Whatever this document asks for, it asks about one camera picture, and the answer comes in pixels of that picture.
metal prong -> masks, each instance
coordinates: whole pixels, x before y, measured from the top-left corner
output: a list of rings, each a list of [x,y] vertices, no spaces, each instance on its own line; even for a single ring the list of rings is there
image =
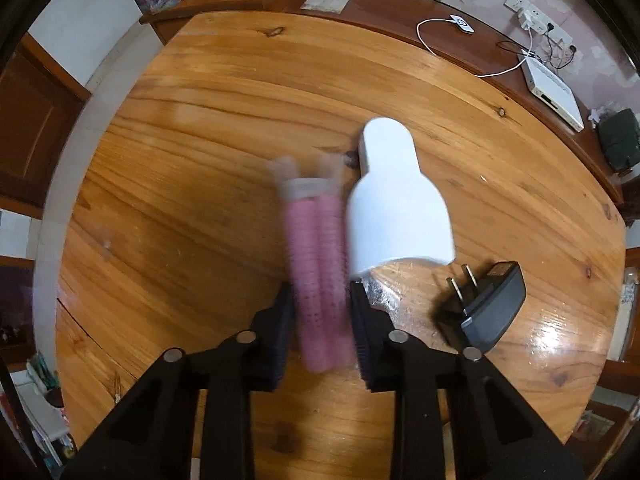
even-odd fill
[[[456,280],[454,280],[453,278],[447,278],[447,283],[449,283],[451,288],[453,288],[453,290],[456,291],[456,295],[458,296],[458,299],[460,300],[460,303],[464,303],[463,300],[462,300],[462,292],[460,292],[460,288],[459,288],[458,284],[456,283]]]
[[[467,264],[464,264],[462,266],[462,270],[465,271],[466,275],[469,277],[469,279],[471,280],[471,283],[473,283],[474,289],[476,290],[476,294],[478,293],[478,282],[476,282],[476,277],[474,276],[474,274],[471,272],[471,269],[469,268],[469,266]]]

paper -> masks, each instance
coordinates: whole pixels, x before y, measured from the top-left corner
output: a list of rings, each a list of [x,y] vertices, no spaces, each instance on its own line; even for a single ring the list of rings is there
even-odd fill
[[[349,0],[306,0],[300,9],[320,10],[340,14]]]

round wooden table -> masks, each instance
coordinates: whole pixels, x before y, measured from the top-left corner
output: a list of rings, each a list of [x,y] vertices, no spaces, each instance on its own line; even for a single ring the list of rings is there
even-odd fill
[[[591,173],[500,91],[421,49],[321,18],[219,12],[146,69],[78,196],[57,344],[80,444],[162,351],[217,346],[287,279],[266,162],[288,154],[312,171],[376,116],[414,135],[458,254],[376,271],[396,326],[446,348],[431,321],[446,278],[517,260],[527,300],[489,358],[569,437],[604,364],[625,259],[623,221]],[[346,196],[358,173],[345,172]],[[388,478],[393,398],[356,369],[312,375],[292,351],[279,391],[253,402],[258,478]]]

power adapter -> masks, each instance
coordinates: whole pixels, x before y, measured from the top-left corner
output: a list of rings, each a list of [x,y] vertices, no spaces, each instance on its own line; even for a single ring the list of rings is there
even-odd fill
[[[533,14],[530,10],[520,9],[518,12],[518,21],[524,30],[529,30],[533,27]]]
[[[449,278],[454,294],[436,314],[436,322],[459,352],[477,348],[485,354],[500,340],[527,297],[517,262],[499,262],[478,278],[463,266],[468,282],[459,287]]]

pink hair curler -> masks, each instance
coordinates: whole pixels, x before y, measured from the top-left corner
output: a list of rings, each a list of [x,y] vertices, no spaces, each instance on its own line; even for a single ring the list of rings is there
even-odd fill
[[[340,198],[342,160],[322,158],[321,174],[328,178],[299,178],[290,157],[271,162],[270,168],[286,203],[290,275],[305,367],[320,373],[353,365]]]

